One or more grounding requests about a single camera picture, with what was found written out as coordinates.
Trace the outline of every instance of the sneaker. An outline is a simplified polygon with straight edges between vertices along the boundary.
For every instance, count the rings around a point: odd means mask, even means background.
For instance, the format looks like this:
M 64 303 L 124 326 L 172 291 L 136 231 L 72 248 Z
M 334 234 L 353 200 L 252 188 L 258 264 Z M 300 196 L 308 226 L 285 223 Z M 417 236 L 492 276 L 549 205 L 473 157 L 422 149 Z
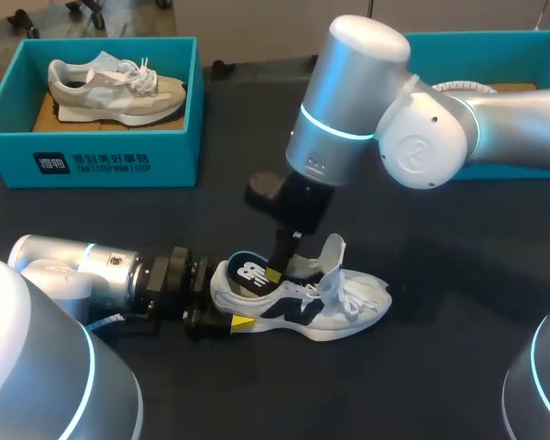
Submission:
M 102 52 L 87 64 L 49 65 L 49 90 L 59 105 L 58 119 L 92 122 L 112 119 L 138 127 L 159 122 L 180 110 L 186 86 L 158 76 L 143 60 L 118 60 Z
M 249 333 L 290 328 L 314 341 L 353 335 L 375 324 L 389 309 L 387 283 L 367 273 L 341 269 L 346 243 L 332 234 L 318 259 L 296 256 L 276 284 L 267 260 L 241 251 L 222 261 L 210 292 L 218 310 L 255 319 Z

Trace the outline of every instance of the shoe toe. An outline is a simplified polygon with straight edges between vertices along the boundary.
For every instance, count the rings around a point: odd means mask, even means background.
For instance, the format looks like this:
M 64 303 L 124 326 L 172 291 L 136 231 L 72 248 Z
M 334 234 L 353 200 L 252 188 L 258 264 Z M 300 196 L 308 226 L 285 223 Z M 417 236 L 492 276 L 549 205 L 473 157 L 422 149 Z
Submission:
M 171 100 L 176 103 L 181 103 L 185 99 L 184 83 L 178 79 L 163 76 L 159 78 L 157 86 L 160 94 L 171 94 Z
M 387 292 L 388 284 L 367 273 L 353 270 L 343 270 L 346 279 L 346 289 L 356 290 L 371 302 L 375 303 L 375 309 L 365 309 L 363 313 L 379 315 L 385 314 L 391 306 L 391 295 Z

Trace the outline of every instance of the white shoelace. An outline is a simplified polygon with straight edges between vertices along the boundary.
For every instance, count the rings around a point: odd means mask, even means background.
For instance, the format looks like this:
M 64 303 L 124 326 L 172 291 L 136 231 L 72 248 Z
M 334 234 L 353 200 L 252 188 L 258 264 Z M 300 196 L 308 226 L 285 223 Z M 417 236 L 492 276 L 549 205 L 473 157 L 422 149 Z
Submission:
M 308 284 L 307 288 L 315 292 L 315 294 L 308 292 L 307 296 L 309 298 L 321 299 L 324 304 L 330 304 L 337 298 L 348 317 L 357 316 L 364 308 L 378 310 L 378 304 L 371 301 L 362 293 L 346 290 L 345 274 L 342 271 L 338 272 L 338 279 L 328 289 L 323 289 L 320 285 L 313 286 L 312 284 Z
M 115 85 L 130 84 L 130 88 L 137 90 L 140 94 L 154 94 L 157 92 L 157 73 L 147 68 L 149 59 L 141 59 L 140 67 L 131 60 L 122 60 L 120 65 L 128 67 L 129 78 L 123 81 L 116 81 Z

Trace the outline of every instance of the shoe box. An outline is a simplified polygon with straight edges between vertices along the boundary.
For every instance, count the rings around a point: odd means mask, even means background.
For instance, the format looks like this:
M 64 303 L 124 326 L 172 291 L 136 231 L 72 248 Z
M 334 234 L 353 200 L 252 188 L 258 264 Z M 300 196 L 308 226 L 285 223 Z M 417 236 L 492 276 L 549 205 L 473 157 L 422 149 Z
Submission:
M 102 50 L 187 84 L 183 115 L 153 126 L 62 123 L 47 76 L 52 60 L 83 64 Z M 191 187 L 204 110 L 196 38 L 21 41 L 0 84 L 0 173 L 9 188 Z

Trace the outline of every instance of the dark tabletop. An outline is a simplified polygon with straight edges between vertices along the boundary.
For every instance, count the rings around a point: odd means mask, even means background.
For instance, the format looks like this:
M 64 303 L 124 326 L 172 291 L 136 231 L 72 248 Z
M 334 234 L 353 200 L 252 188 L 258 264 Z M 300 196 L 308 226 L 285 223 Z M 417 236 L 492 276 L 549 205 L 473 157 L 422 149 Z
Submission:
M 242 194 L 252 173 L 286 171 L 306 84 L 212 83 L 193 189 L 10 191 L 0 178 L 0 259 L 25 234 L 151 255 L 269 254 L 275 225 Z M 550 181 L 417 192 L 371 151 L 302 253 L 317 256 L 331 232 L 347 242 L 345 267 L 394 287 L 390 313 L 330 343 L 273 331 L 194 345 L 177 323 L 119 338 L 144 439 L 506 438 L 503 378 L 550 308 Z

